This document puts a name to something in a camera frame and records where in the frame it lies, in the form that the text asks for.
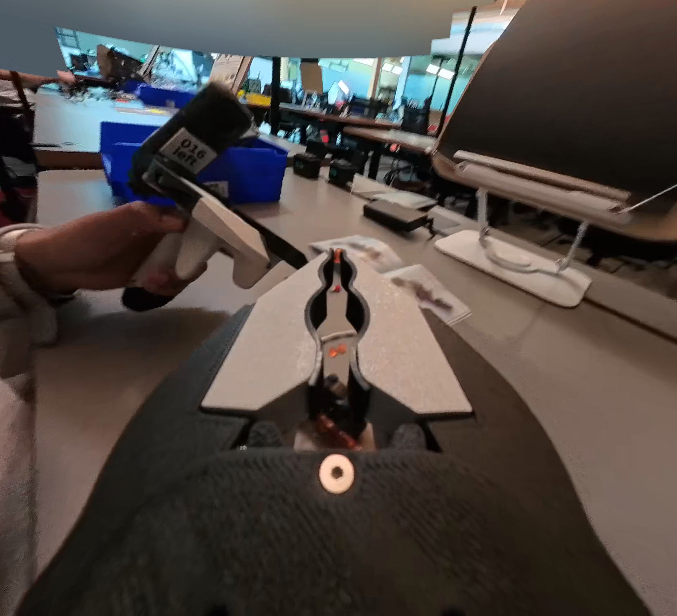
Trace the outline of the black power adapter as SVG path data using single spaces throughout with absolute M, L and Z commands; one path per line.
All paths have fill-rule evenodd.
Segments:
M 396 232 L 412 232 L 428 227 L 431 222 L 426 212 L 383 200 L 365 204 L 363 215 Z

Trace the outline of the lego instruction booklet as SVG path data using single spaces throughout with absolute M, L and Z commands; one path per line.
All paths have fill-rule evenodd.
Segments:
M 423 265 L 405 266 L 394 249 L 374 237 L 350 235 L 309 244 L 314 252 L 342 249 L 356 255 L 360 261 L 414 299 L 419 308 L 429 310 L 445 325 L 451 327 L 471 316 L 471 309 Z

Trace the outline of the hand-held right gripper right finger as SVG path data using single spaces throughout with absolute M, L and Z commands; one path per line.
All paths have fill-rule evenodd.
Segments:
M 354 252 L 341 251 L 346 315 L 357 333 L 350 355 L 366 419 L 447 419 L 473 413 L 415 297 Z

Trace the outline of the black lego motorcycle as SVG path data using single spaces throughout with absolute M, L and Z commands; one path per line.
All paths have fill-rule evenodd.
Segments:
M 364 394 L 337 374 L 325 375 L 309 389 L 309 418 L 322 444 L 348 451 L 376 451 L 366 419 Z

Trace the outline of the person's left hand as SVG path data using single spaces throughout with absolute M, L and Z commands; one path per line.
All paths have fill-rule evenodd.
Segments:
M 14 245 L 14 261 L 45 295 L 125 288 L 160 241 L 187 223 L 174 209 L 137 201 L 28 231 Z

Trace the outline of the black battery charger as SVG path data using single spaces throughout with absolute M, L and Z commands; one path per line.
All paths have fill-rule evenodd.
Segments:
M 347 188 L 352 184 L 356 171 L 350 161 L 334 158 L 329 163 L 327 181 L 336 187 Z
M 322 159 L 312 153 L 296 153 L 292 158 L 292 171 L 308 180 L 317 180 L 322 168 Z

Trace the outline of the blue plastic bin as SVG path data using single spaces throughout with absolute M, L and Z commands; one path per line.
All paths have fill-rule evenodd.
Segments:
M 123 203 L 144 200 L 129 186 L 131 157 L 155 126 L 103 121 L 100 153 L 112 194 Z M 202 185 L 216 185 L 227 199 L 238 204 L 272 203 L 280 200 L 288 150 L 261 138 L 247 138 L 225 151 L 198 175 Z
M 182 109 L 196 96 L 196 92 L 140 84 L 137 96 L 143 104 L 148 106 Z

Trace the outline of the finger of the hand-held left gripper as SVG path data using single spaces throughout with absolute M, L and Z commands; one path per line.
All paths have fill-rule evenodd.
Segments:
M 248 290 L 269 270 L 267 248 L 258 230 L 224 206 L 216 197 L 202 196 L 190 213 L 186 228 L 186 278 L 216 253 L 233 259 L 233 282 Z
M 234 213 L 243 221 L 256 229 L 263 240 L 269 258 L 268 271 L 280 263 L 290 266 L 294 270 L 299 270 L 308 264 L 307 256 L 300 249 L 289 243 L 283 237 L 280 237 L 274 231 L 271 231 L 261 222 L 253 218 L 248 212 L 238 208 L 233 209 Z

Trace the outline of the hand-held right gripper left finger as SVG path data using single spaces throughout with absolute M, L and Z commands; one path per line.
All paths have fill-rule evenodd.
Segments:
M 205 411 L 307 411 L 308 384 L 319 370 L 317 325 L 312 301 L 326 297 L 325 266 L 319 255 L 253 305 L 208 389 Z

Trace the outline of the background office desk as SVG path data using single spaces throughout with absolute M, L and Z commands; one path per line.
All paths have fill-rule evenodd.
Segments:
M 381 158 L 390 146 L 415 153 L 429 162 L 437 144 L 436 137 L 407 132 L 402 130 L 398 123 L 387 120 L 340 116 L 290 103 L 280 103 L 279 109 L 282 115 L 293 115 L 318 130 L 328 131 L 332 136 L 341 134 L 369 143 L 366 151 L 368 154 L 366 175 L 372 180 L 377 179 Z

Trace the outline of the person's left forearm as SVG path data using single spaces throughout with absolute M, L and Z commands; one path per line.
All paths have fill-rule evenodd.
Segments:
M 55 305 L 22 276 L 16 245 L 25 234 L 41 229 L 21 223 L 1 228 L 1 379 L 26 374 L 33 349 L 53 344 L 58 324 Z

